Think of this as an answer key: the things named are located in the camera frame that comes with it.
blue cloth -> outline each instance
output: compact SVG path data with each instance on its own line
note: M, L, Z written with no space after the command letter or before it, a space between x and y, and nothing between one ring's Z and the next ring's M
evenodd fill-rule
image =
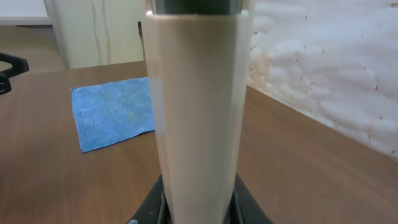
M155 129L148 78L72 88L72 110L82 152Z

white plastic sheet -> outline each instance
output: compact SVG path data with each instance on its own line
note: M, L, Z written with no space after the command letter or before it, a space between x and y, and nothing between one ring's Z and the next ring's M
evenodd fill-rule
M249 85L398 158L398 1L258 0Z

beige cylindrical object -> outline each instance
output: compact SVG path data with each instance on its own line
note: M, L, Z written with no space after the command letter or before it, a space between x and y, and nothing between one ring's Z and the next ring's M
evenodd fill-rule
M173 224L221 224L233 194L252 19L146 13L144 45Z

table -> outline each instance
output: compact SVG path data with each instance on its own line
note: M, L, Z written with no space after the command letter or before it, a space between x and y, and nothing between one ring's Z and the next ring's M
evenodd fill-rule
M70 88L145 62L20 75L0 97L0 223L126 223L160 175L155 134L82 154ZM248 87L238 174L274 223L398 223L398 165Z

white wall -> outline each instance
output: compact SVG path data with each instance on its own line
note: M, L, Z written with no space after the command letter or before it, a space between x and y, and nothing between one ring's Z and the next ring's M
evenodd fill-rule
M254 31L251 86L398 157L392 1L259 0Z
M45 17L43 0L0 0L0 17Z
M53 0L70 68L142 60L141 0Z

